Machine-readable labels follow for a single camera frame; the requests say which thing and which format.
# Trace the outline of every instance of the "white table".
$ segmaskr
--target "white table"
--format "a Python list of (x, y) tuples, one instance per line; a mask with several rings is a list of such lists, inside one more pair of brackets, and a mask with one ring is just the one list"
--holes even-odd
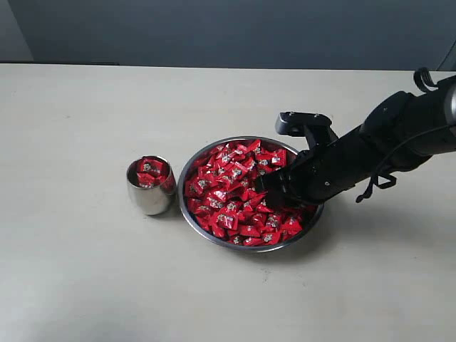
[(456, 155), (362, 204), (365, 182), (337, 196), (270, 254), (126, 192), (141, 155), (178, 176), (233, 135), (303, 148), (274, 132), (279, 111), (342, 135), (397, 90), (417, 93), (411, 72), (0, 65), (0, 341), (453, 341)]

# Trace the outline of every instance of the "stainless steel cup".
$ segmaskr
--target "stainless steel cup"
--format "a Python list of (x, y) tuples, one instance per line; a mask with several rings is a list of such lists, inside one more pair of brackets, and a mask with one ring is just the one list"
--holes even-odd
[(157, 160), (165, 162), (169, 167), (170, 173), (167, 179), (160, 185), (151, 188), (144, 188), (138, 185), (138, 177), (136, 175), (136, 165), (141, 158), (135, 160), (127, 169), (127, 186), (130, 199), (147, 215), (156, 215), (165, 212), (172, 204), (176, 197), (176, 181), (171, 170), (169, 162), (156, 155), (153, 157)]

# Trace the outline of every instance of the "wall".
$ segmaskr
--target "wall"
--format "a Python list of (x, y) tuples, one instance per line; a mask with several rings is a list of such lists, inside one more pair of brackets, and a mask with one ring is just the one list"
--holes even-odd
[(11, 7), (38, 61), (437, 68), (456, 39), (454, 0), (11, 0)]
[(32, 55), (7, 0), (0, 0), (0, 61), (31, 61)]

